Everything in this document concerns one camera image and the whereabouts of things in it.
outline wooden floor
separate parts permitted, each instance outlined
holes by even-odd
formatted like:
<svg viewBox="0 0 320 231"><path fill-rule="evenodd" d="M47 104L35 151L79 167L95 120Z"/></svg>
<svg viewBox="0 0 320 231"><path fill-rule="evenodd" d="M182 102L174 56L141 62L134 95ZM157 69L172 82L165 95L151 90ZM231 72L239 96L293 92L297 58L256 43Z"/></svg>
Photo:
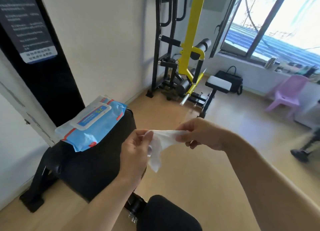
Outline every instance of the wooden floor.
<svg viewBox="0 0 320 231"><path fill-rule="evenodd" d="M208 92L200 85L198 91ZM310 135L309 129L284 118L287 109L265 113L270 101L244 92L241 96L217 92L206 119L237 132L274 164L302 191L320 206L320 156L315 153L309 164L301 164L290 154ZM137 128L168 130L196 117L198 108L189 102L180 106L167 101L160 92L150 99L142 94L129 106ZM206 146L190 150L183 144L162 153L162 167L154 173L149 167L136 189L148 200L155 194L192 214L203 230L259 230L246 195L224 152ZM44 195L45 204L36 213L29 213L16 198L0 211L0 230L59 230L85 205L77 194L57 182ZM114 231L135 230L123 210Z"/></svg>

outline pink plastic chair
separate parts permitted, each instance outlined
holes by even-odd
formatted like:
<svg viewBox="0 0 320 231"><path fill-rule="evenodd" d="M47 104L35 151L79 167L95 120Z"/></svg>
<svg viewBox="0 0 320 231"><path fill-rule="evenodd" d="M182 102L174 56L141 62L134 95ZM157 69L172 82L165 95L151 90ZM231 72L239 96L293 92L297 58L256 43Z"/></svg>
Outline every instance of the pink plastic chair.
<svg viewBox="0 0 320 231"><path fill-rule="evenodd" d="M287 118L291 118L293 113L299 108L300 102L298 95L308 82L308 78L302 75L292 75L287 80L276 86L267 95L274 93L274 102L268 106L265 111L271 111L279 104L290 106L292 109Z"/></svg>

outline forearm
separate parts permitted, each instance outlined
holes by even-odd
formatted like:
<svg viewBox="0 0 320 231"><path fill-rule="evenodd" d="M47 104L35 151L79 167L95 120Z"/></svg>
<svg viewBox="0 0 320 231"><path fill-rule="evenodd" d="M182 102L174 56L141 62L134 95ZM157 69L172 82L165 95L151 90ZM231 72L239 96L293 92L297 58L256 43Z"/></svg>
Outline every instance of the forearm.
<svg viewBox="0 0 320 231"><path fill-rule="evenodd" d="M261 230L319 230L319 208L250 144L233 134L224 148Z"/></svg>
<svg viewBox="0 0 320 231"><path fill-rule="evenodd" d="M111 230L134 188L135 184L131 180L118 176L78 213L63 231Z"/></svg>

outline exercise equipment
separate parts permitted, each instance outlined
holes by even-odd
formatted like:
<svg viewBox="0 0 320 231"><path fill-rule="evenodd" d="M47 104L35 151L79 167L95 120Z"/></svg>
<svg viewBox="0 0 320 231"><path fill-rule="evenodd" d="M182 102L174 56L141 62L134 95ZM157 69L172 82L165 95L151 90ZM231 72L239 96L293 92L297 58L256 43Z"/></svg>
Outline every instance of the exercise equipment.
<svg viewBox="0 0 320 231"><path fill-rule="evenodd" d="M308 151L315 142L320 141L320 128L318 128L314 133L312 138L300 149L292 149L290 150L291 154L303 163L309 162L308 156L312 153L312 151Z"/></svg>
<svg viewBox="0 0 320 231"><path fill-rule="evenodd" d="M174 39L176 22L185 18L187 1L184 0L183 15L181 18L177 18L177 6L178 0L156 0L156 34L154 45L154 61L153 61L153 75L151 88L148 90L146 96L152 98L154 91L158 88L162 89L163 93L167 96L167 100L183 98L180 105L184 105L186 101L190 101L202 108L200 117L204 118L206 111L214 98L216 91L222 91L228 93L231 87L229 83L222 83L221 79L217 79L214 76L206 82L206 86L212 88L211 93L207 97L203 96L203 93L195 93L194 90L202 79L206 69L202 69L202 65L205 59L205 51L211 45L211 40L203 39L196 46L193 46L194 38L196 35L200 14L204 0L192 0L189 22L187 26L187 32L185 41L182 43L179 40ZM160 22L161 4L169 3L169 16L168 21L165 23ZM161 28L166 27L171 23L170 36L161 34ZM160 42L168 43L168 51L166 54L159 57ZM181 47L181 57L179 59L173 59L172 46ZM189 59L198 60L196 68L189 67ZM158 66L165 67L164 76L157 81Z"/></svg>
<svg viewBox="0 0 320 231"><path fill-rule="evenodd" d="M133 113L126 109L113 129L90 149L75 152L64 141L48 148L30 188L20 200L30 212L35 212L44 203L42 193L61 179L84 200L92 201L118 175L121 144L135 128ZM202 230L194 217L159 195L146 202L132 193L124 207L131 221L137 223L137 231Z"/></svg>

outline person's left hand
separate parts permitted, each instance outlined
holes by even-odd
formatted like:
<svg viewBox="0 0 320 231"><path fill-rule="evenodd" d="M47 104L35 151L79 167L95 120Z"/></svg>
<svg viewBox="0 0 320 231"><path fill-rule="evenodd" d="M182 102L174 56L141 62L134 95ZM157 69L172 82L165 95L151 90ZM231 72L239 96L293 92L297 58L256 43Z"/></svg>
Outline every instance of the person's left hand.
<svg viewBox="0 0 320 231"><path fill-rule="evenodd" d="M121 146L118 176L132 183L134 188L140 183L147 166L148 146L153 137L152 131L143 137L147 131L134 130Z"/></svg>

